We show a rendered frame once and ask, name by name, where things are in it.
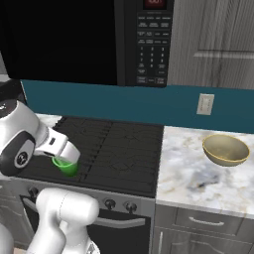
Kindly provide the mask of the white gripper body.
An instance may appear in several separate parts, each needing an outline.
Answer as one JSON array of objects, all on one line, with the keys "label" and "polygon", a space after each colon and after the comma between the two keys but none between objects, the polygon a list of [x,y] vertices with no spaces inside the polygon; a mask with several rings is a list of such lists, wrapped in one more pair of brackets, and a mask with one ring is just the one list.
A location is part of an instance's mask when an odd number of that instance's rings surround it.
[{"label": "white gripper body", "polygon": [[63,147],[63,150],[59,154],[59,158],[62,161],[69,162],[71,164],[76,164],[79,160],[79,157],[80,157],[79,150],[70,141],[66,142],[66,144]]}]

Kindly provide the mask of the green cup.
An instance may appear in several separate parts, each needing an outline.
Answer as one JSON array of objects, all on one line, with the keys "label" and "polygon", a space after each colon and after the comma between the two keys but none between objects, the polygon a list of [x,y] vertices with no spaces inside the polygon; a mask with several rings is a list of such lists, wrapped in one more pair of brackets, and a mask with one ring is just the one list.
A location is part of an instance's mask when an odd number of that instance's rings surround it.
[{"label": "green cup", "polygon": [[70,163],[59,158],[52,158],[53,164],[66,176],[73,177],[77,173],[77,164]]}]

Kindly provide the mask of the tan bowl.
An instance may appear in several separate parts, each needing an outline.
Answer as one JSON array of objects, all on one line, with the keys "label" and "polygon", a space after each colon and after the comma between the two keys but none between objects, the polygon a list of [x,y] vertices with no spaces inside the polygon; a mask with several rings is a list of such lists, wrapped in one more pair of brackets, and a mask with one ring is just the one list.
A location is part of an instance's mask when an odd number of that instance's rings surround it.
[{"label": "tan bowl", "polygon": [[213,134],[202,141],[205,155],[221,167],[243,164],[250,156],[249,147],[240,139],[225,134]]}]

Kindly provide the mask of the black hob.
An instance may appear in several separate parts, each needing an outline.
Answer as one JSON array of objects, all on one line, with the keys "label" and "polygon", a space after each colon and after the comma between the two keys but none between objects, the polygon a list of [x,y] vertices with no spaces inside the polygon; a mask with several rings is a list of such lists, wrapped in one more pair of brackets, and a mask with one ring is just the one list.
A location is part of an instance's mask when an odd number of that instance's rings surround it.
[{"label": "black hob", "polygon": [[67,177],[49,157],[35,157],[20,174],[38,180],[153,197],[164,127],[135,122],[63,117],[55,130],[80,152],[77,174]]}]

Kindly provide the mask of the grey base cupboard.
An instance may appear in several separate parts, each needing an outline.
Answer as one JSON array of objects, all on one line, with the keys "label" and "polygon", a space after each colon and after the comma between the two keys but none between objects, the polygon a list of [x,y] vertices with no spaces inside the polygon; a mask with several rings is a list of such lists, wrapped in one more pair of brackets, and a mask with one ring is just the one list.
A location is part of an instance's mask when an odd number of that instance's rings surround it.
[{"label": "grey base cupboard", "polygon": [[2,180],[0,180],[0,214],[12,233],[15,246],[26,249],[28,237],[24,230],[22,207],[11,192],[9,182]]}]

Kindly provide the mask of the black oven door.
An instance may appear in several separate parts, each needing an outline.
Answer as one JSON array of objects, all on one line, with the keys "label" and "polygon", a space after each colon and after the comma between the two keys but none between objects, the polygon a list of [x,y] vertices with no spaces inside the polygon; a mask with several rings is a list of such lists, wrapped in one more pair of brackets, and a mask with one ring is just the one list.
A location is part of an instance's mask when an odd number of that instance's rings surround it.
[{"label": "black oven door", "polygon": [[[104,201],[111,198],[116,202],[113,209],[109,210]],[[150,199],[119,197],[99,197],[100,209],[98,217],[129,220],[135,218],[145,218],[145,225],[117,229],[91,224],[87,226],[88,235],[97,244],[101,254],[150,254],[150,238],[152,216],[154,205]],[[137,210],[130,214],[125,203],[132,201],[137,205]]]}]

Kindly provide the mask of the black microwave oven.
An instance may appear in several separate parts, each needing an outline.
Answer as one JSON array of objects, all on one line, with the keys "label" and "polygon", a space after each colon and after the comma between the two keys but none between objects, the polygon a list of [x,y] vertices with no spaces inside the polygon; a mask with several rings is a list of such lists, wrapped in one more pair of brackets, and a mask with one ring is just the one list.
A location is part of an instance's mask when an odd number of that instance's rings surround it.
[{"label": "black microwave oven", "polygon": [[0,0],[12,78],[165,87],[175,0]]}]

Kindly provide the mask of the grey drawer front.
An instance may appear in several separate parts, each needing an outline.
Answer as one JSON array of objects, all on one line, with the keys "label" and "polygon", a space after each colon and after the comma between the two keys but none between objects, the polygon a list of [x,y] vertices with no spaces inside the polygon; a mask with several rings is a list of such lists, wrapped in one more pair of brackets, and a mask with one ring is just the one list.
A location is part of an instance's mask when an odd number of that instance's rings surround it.
[{"label": "grey drawer front", "polygon": [[[189,216],[195,219],[210,221],[210,222],[224,222],[223,226],[209,226],[191,222]],[[191,210],[185,208],[179,208],[177,211],[175,225],[188,227],[196,230],[217,232],[222,234],[235,235],[242,224],[241,217],[235,217],[230,215],[211,213],[206,211]]]}]

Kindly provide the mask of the grey base cupboard door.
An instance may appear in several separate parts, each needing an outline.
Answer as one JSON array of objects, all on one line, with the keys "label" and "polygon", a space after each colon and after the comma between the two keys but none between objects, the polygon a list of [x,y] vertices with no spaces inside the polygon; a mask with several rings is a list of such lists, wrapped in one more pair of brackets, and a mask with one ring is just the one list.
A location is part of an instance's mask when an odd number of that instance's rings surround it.
[{"label": "grey base cupboard door", "polygon": [[254,254],[254,245],[208,235],[156,227],[152,254],[158,254],[160,232],[164,232],[161,254]]}]

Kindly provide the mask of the white wall socket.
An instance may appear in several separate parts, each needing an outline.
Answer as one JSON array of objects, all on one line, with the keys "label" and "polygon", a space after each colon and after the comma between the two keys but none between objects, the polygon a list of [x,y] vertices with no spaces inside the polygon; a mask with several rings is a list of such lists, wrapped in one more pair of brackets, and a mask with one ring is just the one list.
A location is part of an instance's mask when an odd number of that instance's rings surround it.
[{"label": "white wall socket", "polygon": [[197,110],[198,115],[210,115],[213,105],[214,95],[213,94],[204,94],[199,95]]}]

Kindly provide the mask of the grey wall cupboard door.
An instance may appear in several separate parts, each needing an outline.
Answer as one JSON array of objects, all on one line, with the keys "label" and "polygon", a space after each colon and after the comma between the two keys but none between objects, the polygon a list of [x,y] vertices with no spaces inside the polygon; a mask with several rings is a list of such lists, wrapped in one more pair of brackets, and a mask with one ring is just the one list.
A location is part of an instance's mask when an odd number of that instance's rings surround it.
[{"label": "grey wall cupboard door", "polygon": [[175,0],[168,83],[254,89],[254,0]]}]

